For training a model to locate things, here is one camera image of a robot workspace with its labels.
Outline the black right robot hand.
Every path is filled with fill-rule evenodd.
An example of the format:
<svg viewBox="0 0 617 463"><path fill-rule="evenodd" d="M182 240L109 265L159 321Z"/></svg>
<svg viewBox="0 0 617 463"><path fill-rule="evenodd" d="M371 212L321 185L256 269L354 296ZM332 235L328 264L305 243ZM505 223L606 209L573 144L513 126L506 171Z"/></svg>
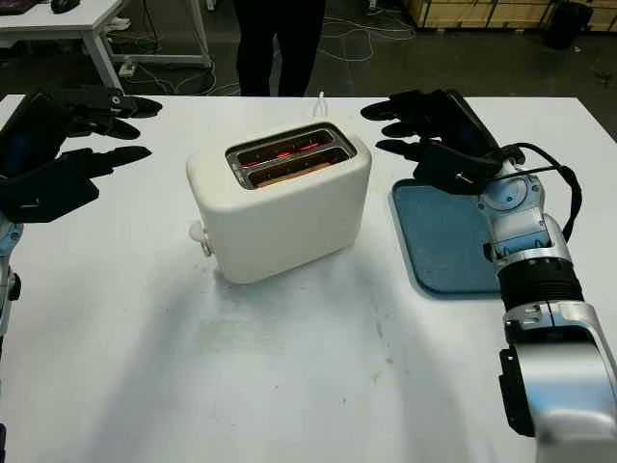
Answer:
<svg viewBox="0 0 617 463"><path fill-rule="evenodd" d="M498 148L484 123L453 90L390 95L364 107L361 115L369 121L388 123L377 148L415 162L432 141L469 157L482 157Z"/></svg>

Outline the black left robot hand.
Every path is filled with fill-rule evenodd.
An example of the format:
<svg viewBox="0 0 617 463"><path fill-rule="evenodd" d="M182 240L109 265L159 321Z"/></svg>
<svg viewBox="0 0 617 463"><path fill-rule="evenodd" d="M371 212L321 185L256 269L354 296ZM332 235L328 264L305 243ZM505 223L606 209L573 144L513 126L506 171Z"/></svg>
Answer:
<svg viewBox="0 0 617 463"><path fill-rule="evenodd" d="M113 87L81 86L26 95L1 128L1 177L14 178L58 156L67 138L92 134L135 140L128 119L158 115L162 104Z"/></svg>

